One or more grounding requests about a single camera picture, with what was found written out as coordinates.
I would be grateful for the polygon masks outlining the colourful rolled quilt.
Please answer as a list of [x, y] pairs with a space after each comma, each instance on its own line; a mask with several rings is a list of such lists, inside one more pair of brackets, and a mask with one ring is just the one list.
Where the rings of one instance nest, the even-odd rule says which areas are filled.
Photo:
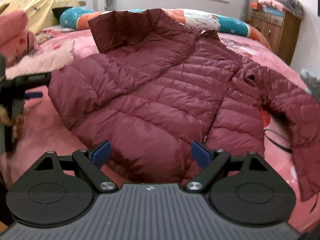
[[[60, 25], [75, 30], [89, 29], [89, 20], [108, 13], [107, 11], [93, 11], [83, 7], [60, 7], [54, 8], [52, 11]], [[164, 8], [163, 11], [173, 19], [189, 27], [247, 37], [258, 41], [268, 49], [271, 48], [267, 39], [260, 31], [235, 18], [195, 9]]]

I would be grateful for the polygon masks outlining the light blue down jacket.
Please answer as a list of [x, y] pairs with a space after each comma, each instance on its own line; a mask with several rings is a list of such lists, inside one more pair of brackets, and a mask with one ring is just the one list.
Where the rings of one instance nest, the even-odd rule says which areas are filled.
[[307, 86], [306, 92], [313, 95], [316, 98], [319, 98], [319, 77], [316, 77], [307, 69], [301, 70], [300, 77]]

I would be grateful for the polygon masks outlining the yellow cloth covered furniture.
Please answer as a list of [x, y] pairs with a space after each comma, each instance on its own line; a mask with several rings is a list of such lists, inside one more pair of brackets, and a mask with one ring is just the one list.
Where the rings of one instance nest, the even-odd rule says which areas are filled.
[[77, 7], [79, 2], [78, 0], [3, 0], [1, 5], [8, 5], [2, 12], [3, 15], [15, 10], [25, 11], [29, 19], [27, 29], [37, 34], [44, 28], [60, 24], [53, 14], [54, 8]]

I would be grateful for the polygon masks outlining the pink folded blanket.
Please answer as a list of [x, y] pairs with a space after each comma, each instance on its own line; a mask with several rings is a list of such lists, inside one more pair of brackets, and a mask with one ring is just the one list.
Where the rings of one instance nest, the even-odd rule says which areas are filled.
[[6, 67], [12, 67], [37, 48], [35, 35], [27, 29], [28, 16], [22, 10], [1, 15], [1, 55]]

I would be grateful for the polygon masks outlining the folded blankets on dresser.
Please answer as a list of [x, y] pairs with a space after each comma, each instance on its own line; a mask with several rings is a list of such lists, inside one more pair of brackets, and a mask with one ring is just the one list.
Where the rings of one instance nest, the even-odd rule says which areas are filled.
[[257, 0], [250, 3], [253, 10], [262, 10], [263, 7], [276, 9], [281, 13], [289, 12], [299, 19], [303, 19], [305, 11], [299, 0]]

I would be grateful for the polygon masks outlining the pink printed bed sheet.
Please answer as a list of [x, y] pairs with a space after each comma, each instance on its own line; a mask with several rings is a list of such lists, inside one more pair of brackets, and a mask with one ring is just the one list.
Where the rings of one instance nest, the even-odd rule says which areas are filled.
[[151, 100], [149, 87], [114, 100], [82, 127], [68, 130], [48, 95], [27, 103], [22, 139], [1, 157], [7, 186], [45, 151], [60, 154], [108, 139], [103, 171], [117, 182], [185, 184], [200, 171], [190, 146], [204, 140], [233, 155], [262, 154], [294, 189], [298, 202], [290, 224], [306, 230], [319, 221], [319, 101], [298, 75], [255, 41], [221, 34], [216, 52], [224, 65], [185, 65], [155, 83], [177, 97], [170, 108]]

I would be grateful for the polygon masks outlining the wooden dresser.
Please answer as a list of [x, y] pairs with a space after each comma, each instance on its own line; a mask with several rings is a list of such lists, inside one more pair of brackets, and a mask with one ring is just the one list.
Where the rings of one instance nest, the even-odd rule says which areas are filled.
[[287, 65], [291, 64], [300, 30], [301, 20], [285, 12], [277, 16], [267, 12], [252, 10], [251, 25], [267, 39], [271, 50]]

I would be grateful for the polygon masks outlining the maroon down jacket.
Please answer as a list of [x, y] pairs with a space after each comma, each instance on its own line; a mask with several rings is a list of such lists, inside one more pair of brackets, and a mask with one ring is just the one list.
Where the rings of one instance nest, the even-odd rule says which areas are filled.
[[228, 49], [215, 31], [161, 9], [89, 22], [98, 53], [52, 72], [48, 95], [88, 148], [112, 144], [109, 167], [135, 183], [186, 184], [191, 143], [264, 154], [261, 111], [284, 118], [302, 201], [319, 192], [319, 101]]

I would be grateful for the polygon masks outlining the light pink quilted pad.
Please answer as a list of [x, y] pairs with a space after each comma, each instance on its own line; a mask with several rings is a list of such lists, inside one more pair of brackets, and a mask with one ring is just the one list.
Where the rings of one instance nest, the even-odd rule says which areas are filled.
[[25, 56], [21, 61], [7, 68], [6, 76], [13, 79], [17, 76], [51, 72], [74, 61], [74, 40], [63, 43], [59, 48], [43, 51], [39, 55]]

